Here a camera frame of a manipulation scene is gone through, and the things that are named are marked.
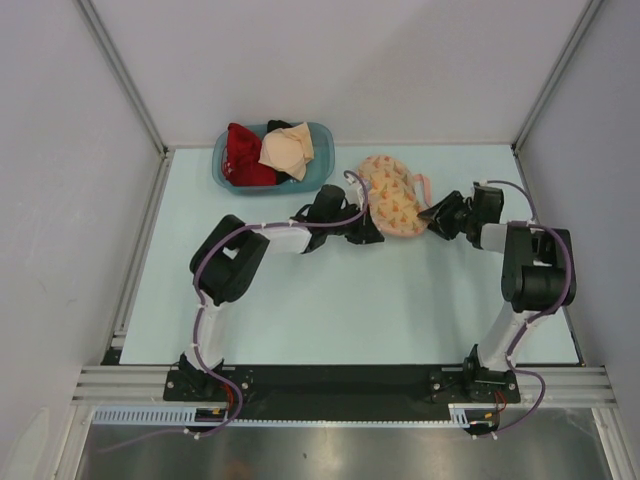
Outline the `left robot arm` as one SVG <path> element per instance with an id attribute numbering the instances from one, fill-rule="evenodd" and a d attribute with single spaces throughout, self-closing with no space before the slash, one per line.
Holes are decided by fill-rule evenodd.
<path id="1" fill-rule="evenodd" d="M 324 185 L 312 203 L 284 222 L 249 225 L 226 215 L 201 244 L 189 265 L 199 305 L 190 345 L 178 360 L 178 371 L 197 398 L 210 399 L 221 387 L 219 312 L 247 293 L 266 255 L 312 253 L 330 236 L 357 246 L 385 241 L 369 213 L 363 188 L 357 186 L 355 192 L 356 200 L 350 201 L 342 188 Z"/>

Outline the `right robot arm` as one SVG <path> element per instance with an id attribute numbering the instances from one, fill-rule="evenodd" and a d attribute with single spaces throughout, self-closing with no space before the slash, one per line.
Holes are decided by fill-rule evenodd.
<path id="1" fill-rule="evenodd" d="M 570 232 L 540 225 L 535 217 L 502 222 L 507 184 L 477 182 L 471 196 L 453 191 L 418 215 L 440 238 L 452 241 L 464 235 L 474 248 L 502 257 L 503 306 L 461 366 L 431 378 L 435 401 L 518 399 L 519 348 L 546 317 L 570 305 L 576 295 Z"/>

